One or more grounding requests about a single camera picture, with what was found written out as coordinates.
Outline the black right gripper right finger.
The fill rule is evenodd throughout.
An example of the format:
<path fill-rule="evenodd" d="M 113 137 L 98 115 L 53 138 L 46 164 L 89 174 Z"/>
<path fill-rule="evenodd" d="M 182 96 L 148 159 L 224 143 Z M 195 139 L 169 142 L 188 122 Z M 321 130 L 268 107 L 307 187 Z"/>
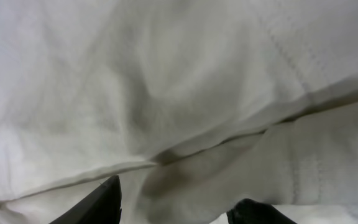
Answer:
<path fill-rule="evenodd" d="M 228 224 L 296 224 L 272 205 L 244 199 L 226 213 Z"/>

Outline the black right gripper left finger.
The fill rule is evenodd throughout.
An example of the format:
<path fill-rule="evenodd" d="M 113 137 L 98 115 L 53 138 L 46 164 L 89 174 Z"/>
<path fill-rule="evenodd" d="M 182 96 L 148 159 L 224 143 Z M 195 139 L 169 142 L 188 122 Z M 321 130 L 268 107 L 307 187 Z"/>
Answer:
<path fill-rule="evenodd" d="M 50 224 L 120 224 L 121 201 L 120 178 L 114 175 Z"/>

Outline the white Puma t-shirt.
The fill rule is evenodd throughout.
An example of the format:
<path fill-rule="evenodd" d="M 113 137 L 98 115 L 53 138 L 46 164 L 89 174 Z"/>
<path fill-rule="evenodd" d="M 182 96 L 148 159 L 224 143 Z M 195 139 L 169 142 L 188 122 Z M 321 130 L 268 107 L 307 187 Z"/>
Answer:
<path fill-rule="evenodd" d="M 111 175 L 123 223 L 358 223 L 358 1 L 0 1 L 0 223 Z"/>

